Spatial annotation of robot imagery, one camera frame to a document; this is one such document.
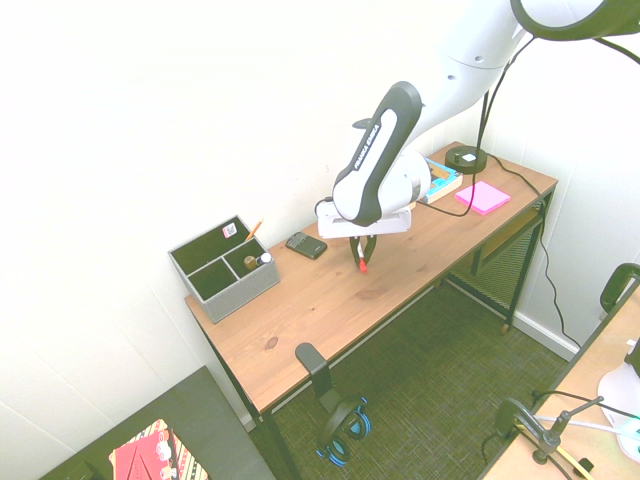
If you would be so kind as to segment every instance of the smartphone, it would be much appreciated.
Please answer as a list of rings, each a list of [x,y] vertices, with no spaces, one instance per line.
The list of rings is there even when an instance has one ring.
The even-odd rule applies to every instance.
[[[327,244],[322,240],[310,237],[306,233],[297,232],[291,235],[285,243],[287,248],[304,255],[311,260],[315,260],[327,249]]]

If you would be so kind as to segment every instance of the blue book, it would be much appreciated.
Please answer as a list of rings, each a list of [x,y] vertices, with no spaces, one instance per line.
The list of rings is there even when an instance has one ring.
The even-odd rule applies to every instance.
[[[462,185],[462,173],[427,158],[431,170],[431,188],[420,203],[433,203]]]

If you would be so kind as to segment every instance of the pink sticky note pad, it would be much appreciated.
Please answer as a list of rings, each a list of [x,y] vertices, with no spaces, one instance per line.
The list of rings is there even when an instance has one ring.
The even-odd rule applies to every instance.
[[[456,193],[456,198],[465,205],[469,205],[472,188],[473,187],[467,187],[464,190],[459,191]],[[492,187],[488,183],[478,182],[476,183],[476,193],[473,196],[473,205],[471,205],[471,208],[480,215],[486,215],[491,210],[495,210],[500,205],[507,203],[509,200],[511,200],[511,196],[506,193]]]

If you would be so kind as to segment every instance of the pencil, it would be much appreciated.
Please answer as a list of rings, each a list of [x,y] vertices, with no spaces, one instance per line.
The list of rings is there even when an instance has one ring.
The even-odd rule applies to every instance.
[[[247,238],[244,239],[245,242],[247,240],[251,240],[253,238],[253,236],[256,234],[256,232],[260,228],[260,225],[262,225],[262,221],[263,220],[264,220],[264,218],[262,218],[258,223],[256,223],[256,226],[253,227],[253,230],[251,230],[251,232],[249,232],[249,235],[247,235]]]

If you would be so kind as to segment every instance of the red marker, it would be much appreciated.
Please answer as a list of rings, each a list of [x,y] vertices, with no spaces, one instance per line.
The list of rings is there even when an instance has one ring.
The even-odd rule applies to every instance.
[[[358,242],[358,255],[360,256],[360,271],[367,273],[367,262],[364,261],[364,252],[362,251],[362,244]]]

